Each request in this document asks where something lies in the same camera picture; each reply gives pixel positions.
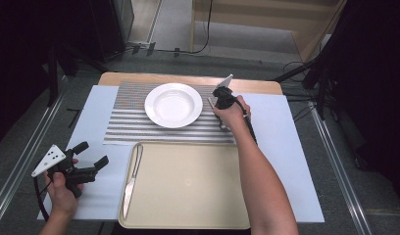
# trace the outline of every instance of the butter knife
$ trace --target butter knife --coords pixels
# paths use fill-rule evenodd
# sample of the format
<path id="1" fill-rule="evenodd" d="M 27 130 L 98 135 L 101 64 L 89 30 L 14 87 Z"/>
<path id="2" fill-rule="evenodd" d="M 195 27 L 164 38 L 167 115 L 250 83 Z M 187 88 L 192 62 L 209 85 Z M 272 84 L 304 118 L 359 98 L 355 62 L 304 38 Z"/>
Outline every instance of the butter knife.
<path id="1" fill-rule="evenodd" d="M 135 185 L 136 174 L 138 173 L 139 163 L 142 158 L 142 150 L 143 147 L 141 144 L 136 145 L 136 161 L 135 166 L 133 167 L 132 177 L 130 178 L 129 183 L 125 187 L 125 197 L 124 197 L 124 218 L 127 216 L 127 211 L 129 209 L 130 198 L 132 197 L 133 186 Z"/>

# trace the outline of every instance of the person's left hand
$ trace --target person's left hand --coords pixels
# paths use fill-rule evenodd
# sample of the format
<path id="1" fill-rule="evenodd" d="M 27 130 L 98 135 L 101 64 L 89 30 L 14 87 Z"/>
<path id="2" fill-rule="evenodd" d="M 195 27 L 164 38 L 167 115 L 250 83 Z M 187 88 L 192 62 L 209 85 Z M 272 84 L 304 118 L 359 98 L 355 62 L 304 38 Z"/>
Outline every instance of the person's left hand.
<path id="1" fill-rule="evenodd" d="M 51 182 L 50 178 L 46 175 L 46 183 Z M 82 190 L 83 184 L 77 185 Z M 65 218 L 72 218 L 75 215 L 78 206 L 78 200 L 75 195 L 66 188 L 66 178 L 61 172 L 55 172 L 53 174 L 53 182 L 51 182 L 47 188 L 48 194 L 53 205 L 50 216 L 61 215 Z"/>

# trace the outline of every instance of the table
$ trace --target table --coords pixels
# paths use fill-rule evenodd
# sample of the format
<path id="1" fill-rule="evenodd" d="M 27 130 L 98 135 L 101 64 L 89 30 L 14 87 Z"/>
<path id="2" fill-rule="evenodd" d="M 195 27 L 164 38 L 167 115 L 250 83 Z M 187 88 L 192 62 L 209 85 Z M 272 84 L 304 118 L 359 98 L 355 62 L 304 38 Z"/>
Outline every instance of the table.
<path id="1" fill-rule="evenodd" d="M 98 173 L 95 182 L 85 185 L 75 218 L 118 219 L 129 156 L 135 143 L 122 146 L 104 145 L 103 138 L 122 81 L 216 85 L 221 80 L 222 78 L 217 77 L 104 73 L 99 85 L 93 86 L 90 92 L 68 148 L 84 140 L 89 143 L 89 148 L 80 154 L 81 159 L 77 167 L 93 164 L 104 155 L 110 158 L 110 162 Z M 288 197 L 297 221 L 323 222 L 324 217 L 304 153 L 279 84 L 272 81 L 234 79 L 230 88 L 235 94 L 242 94 L 253 107 L 252 124 L 259 126 L 255 129 L 258 143 L 267 158 L 271 158 L 273 166 L 278 169 L 281 181 L 285 182 L 284 186 L 289 193 Z M 271 105 L 271 110 L 262 104 Z M 50 211 L 51 203 L 48 197 L 45 205 Z"/>
<path id="2" fill-rule="evenodd" d="M 332 33 L 345 2 L 346 0 L 214 0 L 211 22 L 291 30 L 302 61 L 308 62 L 325 35 Z M 193 0 L 191 50 L 195 33 L 194 22 L 206 22 L 209 8 L 210 0 Z"/>

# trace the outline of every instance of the forearm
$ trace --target forearm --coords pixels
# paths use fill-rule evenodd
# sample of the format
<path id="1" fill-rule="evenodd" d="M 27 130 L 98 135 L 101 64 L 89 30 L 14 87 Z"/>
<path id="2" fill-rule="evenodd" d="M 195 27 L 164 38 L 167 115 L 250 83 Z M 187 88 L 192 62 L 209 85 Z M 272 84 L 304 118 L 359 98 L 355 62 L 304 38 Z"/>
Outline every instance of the forearm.
<path id="1" fill-rule="evenodd" d="M 238 146 L 242 192 L 252 233 L 297 234 L 295 217 L 273 166 L 247 127 L 237 126 L 233 135 Z"/>
<path id="2" fill-rule="evenodd" d="M 48 221 L 40 231 L 40 235 L 65 235 L 71 217 L 62 213 L 51 213 Z"/>

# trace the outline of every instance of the gray floor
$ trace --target gray floor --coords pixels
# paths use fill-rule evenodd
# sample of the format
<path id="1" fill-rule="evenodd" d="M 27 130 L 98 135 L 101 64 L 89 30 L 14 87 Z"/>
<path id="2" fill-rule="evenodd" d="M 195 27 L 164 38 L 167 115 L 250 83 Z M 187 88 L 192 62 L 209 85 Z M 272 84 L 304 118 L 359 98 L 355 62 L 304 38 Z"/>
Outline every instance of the gray floor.
<path id="1" fill-rule="evenodd" d="M 181 8 L 187 7 L 184 5 L 187 4 L 186 2 L 190 1 L 163 1 L 152 37 L 152 41 L 157 42 L 157 49 L 180 47 L 182 50 L 184 46 L 188 45 L 186 44 L 186 38 L 183 39 L 180 34 L 175 33 L 177 29 L 166 29 L 166 26 L 176 26 L 175 23 L 170 23 L 172 20 L 171 15 L 175 16 L 176 13 L 173 11 L 178 10 L 178 6 Z M 203 24 L 199 23 L 198 26 L 200 28 L 197 31 L 201 31 Z M 223 24 L 215 26 L 211 26 L 211 49 L 209 51 L 205 50 L 205 56 L 180 55 L 174 58 L 173 54 L 157 52 L 148 57 L 142 51 L 136 55 L 126 53 L 118 56 L 105 66 L 111 71 L 219 77 L 233 73 L 236 77 L 262 80 L 277 77 L 284 73 L 284 69 L 289 71 L 300 65 L 297 63 L 284 67 L 289 62 L 299 61 L 295 45 L 287 31 L 261 28 L 248 28 L 248 30 L 252 30 L 248 31 Z M 258 29 L 260 32 L 253 32 L 254 29 Z M 218 32 L 222 31 L 226 36 L 225 46 L 218 41 L 221 38 Z M 263 33 L 263 37 L 250 37 L 250 34 L 258 35 L 257 33 Z M 236 39 L 231 41 L 232 37 L 230 35 L 236 35 L 234 36 Z M 268 35 L 271 36 L 272 40 L 268 40 L 271 43 L 263 39 L 268 38 L 265 37 Z M 201 35 L 199 37 L 198 42 L 200 43 L 202 40 Z M 248 43 L 248 46 L 245 46 L 243 45 L 245 43 L 242 43 L 244 41 L 253 41 L 254 43 Z M 268 51 L 263 53 L 259 48 L 266 48 Z M 38 144 L 31 165 L 27 167 L 25 175 L 22 176 L 17 192 L 2 218 L 0 218 L 0 234 L 37 234 L 43 225 L 42 221 L 36 219 L 38 206 L 33 195 L 32 180 L 29 175 L 39 156 L 42 156 L 51 144 L 57 144 L 61 147 L 67 145 L 74 129 L 74 127 L 69 126 L 72 121 L 75 121 L 75 114 L 68 111 L 68 109 L 82 109 L 91 86 L 97 84 L 100 73 L 85 64 L 79 63 L 79 66 L 80 70 L 77 76 L 69 78 L 69 86 L 66 89 L 60 108 L 55 114 L 50 127 L 46 130 L 44 138 Z M 299 74 L 292 77 L 292 79 L 300 80 L 303 77 L 303 74 Z M 301 115 L 309 111 L 309 104 L 304 100 L 307 98 L 308 92 L 317 93 L 317 90 L 305 91 L 299 82 L 295 82 L 292 79 L 284 81 L 281 86 L 289 100 L 300 100 L 299 102 L 289 102 L 291 113 L 295 117 L 303 109 L 305 111 Z M 12 168 L 20 156 L 23 155 L 23 150 L 28 143 L 29 137 L 33 134 L 41 117 L 46 112 L 47 99 L 48 93 L 45 92 L 31 105 L 30 109 L 1 142 L 0 189 L 6 183 L 6 179 L 10 176 Z M 325 109 L 325 117 L 325 124 L 360 200 L 373 234 L 400 234 L 400 203 L 391 184 L 376 172 L 361 171 L 355 167 L 354 155 L 346 136 L 340 125 L 329 115 L 328 108 Z M 296 128 L 325 215 L 325 223 L 300 224 L 300 233 L 358 234 L 327 156 L 325 145 L 311 114 L 297 120 Z M 104 223 L 102 221 L 74 221 L 69 234 L 110 234 L 112 226 L 112 221 Z"/>

